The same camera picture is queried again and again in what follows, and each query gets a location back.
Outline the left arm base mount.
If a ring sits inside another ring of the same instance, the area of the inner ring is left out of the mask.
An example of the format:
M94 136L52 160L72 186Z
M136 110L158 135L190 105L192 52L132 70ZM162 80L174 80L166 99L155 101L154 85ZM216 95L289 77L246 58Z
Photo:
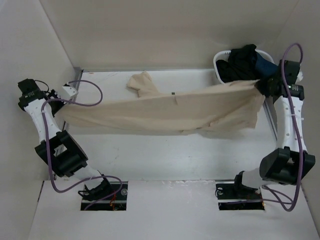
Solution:
M108 198L104 198L93 204L95 200L87 200L84 197L85 190L80 191L79 195L81 196L81 211L126 211L127 210L127 198L128 198L128 182L125 181L122 183L121 189L113 195L110 195Z

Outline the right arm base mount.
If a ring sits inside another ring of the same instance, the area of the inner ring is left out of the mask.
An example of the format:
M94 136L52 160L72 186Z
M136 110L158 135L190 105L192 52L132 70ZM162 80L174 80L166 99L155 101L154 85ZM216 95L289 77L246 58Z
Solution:
M215 196L220 211L264 211L261 189L235 190L233 181L217 181Z

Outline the beige trousers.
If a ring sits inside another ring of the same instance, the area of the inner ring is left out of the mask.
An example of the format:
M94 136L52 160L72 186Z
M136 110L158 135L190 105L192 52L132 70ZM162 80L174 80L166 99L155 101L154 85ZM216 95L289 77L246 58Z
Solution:
M147 72L134 74L127 87L138 97L85 107L68 104L59 115L80 128L157 134L254 129L265 97L254 80L237 80L189 92L161 93Z

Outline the white laundry basket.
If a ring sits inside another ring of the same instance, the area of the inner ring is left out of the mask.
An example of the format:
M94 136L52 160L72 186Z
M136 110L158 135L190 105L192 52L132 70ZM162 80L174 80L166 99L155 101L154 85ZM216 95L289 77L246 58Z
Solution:
M274 64L274 59L271 57L271 55L263 50L256 49L257 55L263 58L264 60ZM222 71L222 62L228 62L229 56L230 56L231 50L223 50L216 53L213 57L213 67L215 72L215 78L216 81L220 84L224 84L226 81L223 80L223 71Z

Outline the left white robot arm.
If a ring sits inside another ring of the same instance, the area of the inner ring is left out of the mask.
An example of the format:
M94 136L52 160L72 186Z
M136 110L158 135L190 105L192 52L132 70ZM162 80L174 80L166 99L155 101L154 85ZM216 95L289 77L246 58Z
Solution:
M50 173L59 177L75 177L85 184L78 194L86 201L108 199L113 187L107 178L87 163L88 157L67 130L58 127L55 114L78 95L71 82L63 92L41 90L37 80L25 79L18 84L22 95L18 106L32 118L39 135L37 155L48 165Z

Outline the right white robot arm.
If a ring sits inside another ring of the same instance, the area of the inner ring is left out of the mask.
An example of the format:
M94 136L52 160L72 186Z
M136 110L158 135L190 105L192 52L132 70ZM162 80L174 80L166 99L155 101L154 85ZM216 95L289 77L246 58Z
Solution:
M236 175L231 190L238 198L273 183L299 185L315 165L316 158L308 153L303 139L301 113L305 93L304 87L297 84L302 78L300 65L297 61L280 61L273 75L255 83L262 95L273 100L277 143L258 168Z

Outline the black garment in basket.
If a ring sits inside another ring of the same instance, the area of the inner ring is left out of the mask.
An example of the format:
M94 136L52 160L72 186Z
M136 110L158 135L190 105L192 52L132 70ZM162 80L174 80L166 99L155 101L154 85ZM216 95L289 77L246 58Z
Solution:
M242 48L231 50L228 62L222 62L222 78L226 83L238 80L257 80L256 48L255 44L247 44Z

